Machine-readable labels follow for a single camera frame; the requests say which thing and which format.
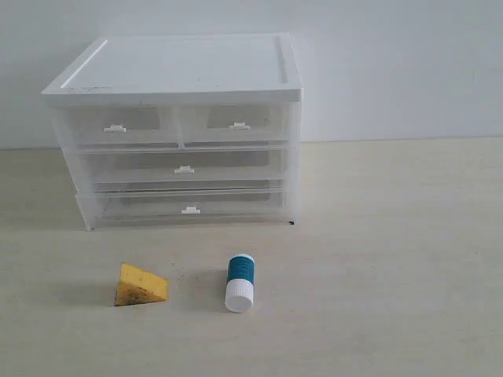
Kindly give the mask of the yellow cheese wedge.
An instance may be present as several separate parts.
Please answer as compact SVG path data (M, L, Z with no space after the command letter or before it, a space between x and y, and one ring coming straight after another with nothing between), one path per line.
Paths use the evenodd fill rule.
M114 306L132 306L169 299L169 280L137 266L122 263Z

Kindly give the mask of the white translucent plastic drawer cabinet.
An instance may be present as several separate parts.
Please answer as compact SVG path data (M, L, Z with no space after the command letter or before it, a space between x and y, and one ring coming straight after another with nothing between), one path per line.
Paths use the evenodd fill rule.
M88 46L43 91L76 194L222 189L284 189L297 217L299 131L303 87L291 39L284 33L101 37ZM179 110L187 106L285 104L288 140L270 145L188 148ZM178 146L80 148L64 113L80 107L156 107L172 111ZM165 181L100 184L90 179L83 156L93 153L209 152L283 149L283 178L231 181Z

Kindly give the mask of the white bottle with teal label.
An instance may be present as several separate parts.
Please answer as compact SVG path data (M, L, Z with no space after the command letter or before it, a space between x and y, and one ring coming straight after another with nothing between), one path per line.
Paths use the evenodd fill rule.
M236 254L228 263L225 307L232 313L245 313L254 304L255 260L249 254Z

